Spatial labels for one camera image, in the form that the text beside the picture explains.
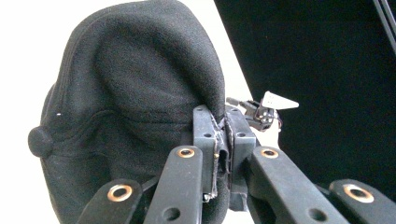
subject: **white background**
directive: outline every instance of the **white background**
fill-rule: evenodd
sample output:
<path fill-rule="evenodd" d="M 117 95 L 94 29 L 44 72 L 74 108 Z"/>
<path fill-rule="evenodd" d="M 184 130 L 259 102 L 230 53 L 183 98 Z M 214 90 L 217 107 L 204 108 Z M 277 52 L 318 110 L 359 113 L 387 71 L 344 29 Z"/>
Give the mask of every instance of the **white background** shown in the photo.
<path fill-rule="evenodd" d="M 0 223 L 58 223 L 39 159 L 28 146 L 39 125 L 44 99 L 56 81 L 72 30 L 93 12 L 127 1 L 2 1 L 0 3 Z M 184 2 L 208 32 L 220 57 L 226 94 L 250 93 L 210 0 Z M 248 213 L 230 212 L 224 223 L 252 223 Z"/>

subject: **black beanie hat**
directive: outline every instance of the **black beanie hat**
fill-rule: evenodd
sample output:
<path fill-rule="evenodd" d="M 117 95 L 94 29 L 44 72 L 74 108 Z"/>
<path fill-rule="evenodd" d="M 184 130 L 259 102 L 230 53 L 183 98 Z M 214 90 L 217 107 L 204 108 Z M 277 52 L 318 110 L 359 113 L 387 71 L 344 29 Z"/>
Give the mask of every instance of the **black beanie hat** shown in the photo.
<path fill-rule="evenodd" d="M 224 80 L 209 37 L 184 5 L 122 4 L 84 20 L 29 134 L 59 220 L 75 223 L 111 180 L 144 183 L 160 174 L 170 150 L 191 136 L 198 105 L 220 121 Z M 224 219 L 226 184 L 219 188 L 204 223 Z"/>

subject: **circular hole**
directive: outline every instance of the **circular hole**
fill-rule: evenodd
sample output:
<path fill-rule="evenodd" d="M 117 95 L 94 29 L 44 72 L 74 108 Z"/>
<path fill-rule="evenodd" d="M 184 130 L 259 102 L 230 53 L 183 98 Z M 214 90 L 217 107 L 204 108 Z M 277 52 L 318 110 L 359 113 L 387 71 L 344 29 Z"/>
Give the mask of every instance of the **circular hole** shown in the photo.
<path fill-rule="evenodd" d="M 131 186 L 122 184 L 116 185 L 108 191 L 107 198 L 112 202 L 119 203 L 127 200 L 133 192 L 134 189 L 132 189 Z"/>
<path fill-rule="evenodd" d="M 267 156 L 274 156 L 275 152 L 268 150 L 268 151 L 264 151 L 264 154 L 267 155 Z"/>
<path fill-rule="evenodd" d="M 326 220 L 327 220 L 326 214 L 324 214 L 324 212 L 318 210 L 317 208 L 309 209 L 308 215 L 309 215 L 312 219 L 314 219 L 314 220 L 316 220 L 316 221 L 323 222 L 323 221 L 326 221 Z"/>
<path fill-rule="evenodd" d="M 352 189 L 350 192 L 353 195 L 355 195 L 356 197 L 361 197 L 361 198 L 366 197 L 366 194 L 363 191 L 359 190 L 359 189 Z"/>
<path fill-rule="evenodd" d="M 181 158 L 191 158 L 195 154 L 194 150 L 189 148 L 182 148 L 177 152 L 177 155 Z"/>
<path fill-rule="evenodd" d="M 126 189 L 116 189 L 113 192 L 113 195 L 117 198 L 119 198 L 120 196 L 124 195 L 126 193 Z"/>
<path fill-rule="evenodd" d="M 189 150 L 182 150 L 182 151 L 180 151 L 180 154 L 183 155 L 183 156 L 188 156 L 188 155 L 191 154 L 191 151 L 189 151 Z"/>
<path fill-rule="evenodd" d="M 180 217 L 180 210 L 177 208 L 168 208 L 164 213 L 163 213 L 163 219 L 165 221 L 173 221 L 176 220 Z"/>

